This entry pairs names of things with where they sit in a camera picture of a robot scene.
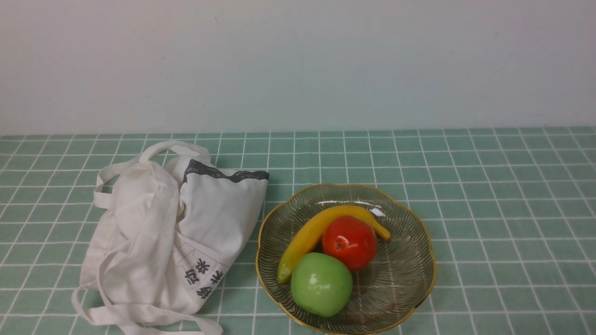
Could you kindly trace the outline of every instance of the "fake fruit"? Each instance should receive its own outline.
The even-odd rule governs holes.
[[[373,229],[352,216],[333,221],[323,234],[323,252],[337,258],[350,271],[367,266],[377,253],[377,237]]]
[[[294,269],[291,293],[300,307],[331,317],[347,305],[352,286],[352,275],[343,263],[322,253],[309,253]]]
[[[302,226],[290,242],[280,259],[277,269],[277,282],[285,284],[290,280],[292,271],[298,261],[307,253],[313,251],[327,227],[342,216],[353,216],[370,225],[384,240],[391,238],[391,233],[381,226],[374,215],[366,208],[355,205],[339,205],[330,207],[317,213]]]

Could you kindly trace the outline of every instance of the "red fruit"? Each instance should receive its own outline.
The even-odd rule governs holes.
[[[344,263],[350,271],[367,266],[377,253],[377,237],[371,226],[342,216],[333,221],[322,238],[323,252]]]

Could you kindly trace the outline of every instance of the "green apple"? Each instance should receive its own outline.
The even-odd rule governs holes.
[[[292,272],[291,292],[300,307],[321,317],[331,317],[347,305],[352,285],[352,274],[341,261],[322,253],[309,253]]]

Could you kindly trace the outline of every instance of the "black trim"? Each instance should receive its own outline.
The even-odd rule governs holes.
[[[269,180],[269,173],[265,171],[238,171],[231,176],[226,176],[223,172],[218,170],[216,167],[207,166],[199,161],[191,159],[188,162],[188,167],[184,171],[184,180],[183,182],[187,182],[187,175],[189,173],[196,173],[198,175],[210,176],[216,179],[227,179],[231,182],[241,182],[245,179],[258,179]]]

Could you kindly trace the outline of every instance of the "green checkered tablecloth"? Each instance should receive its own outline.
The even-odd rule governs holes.
[[[70,304],[103,212],[95,177],[170,138],[207,147],[219,168],[268,170],[261,218],[322,182],[375,185],[418,213],[439,275],[387,334],[596,334],[596,131],[581,127],[1,137],[1,335],[121,333]],[[311,334],[260,288],[256,235],[200,313],[225,334]]]

